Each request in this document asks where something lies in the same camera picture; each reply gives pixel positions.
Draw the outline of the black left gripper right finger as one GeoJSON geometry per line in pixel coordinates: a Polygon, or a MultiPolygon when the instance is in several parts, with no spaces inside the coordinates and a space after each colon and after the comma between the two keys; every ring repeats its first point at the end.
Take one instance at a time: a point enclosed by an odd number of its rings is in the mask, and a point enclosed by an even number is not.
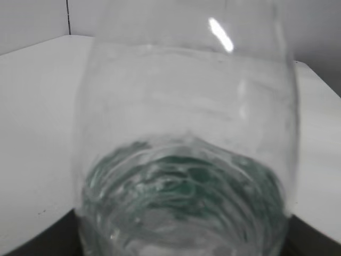
{"type": "Polygon", "coordinates": [[[289,230],[282,255],[341,256],[341,253],[339,243],[294,215],[289,221],[289,230]]]}

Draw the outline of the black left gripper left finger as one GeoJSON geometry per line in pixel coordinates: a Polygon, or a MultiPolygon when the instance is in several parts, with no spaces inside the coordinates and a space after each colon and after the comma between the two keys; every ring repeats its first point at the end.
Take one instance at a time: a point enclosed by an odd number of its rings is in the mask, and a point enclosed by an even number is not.
{"type": "Polygon", "coordinates": [[[81,254],[78,222],[74,210],[70,210],[49,228],[4,255],[76,256],[81,254]]]}

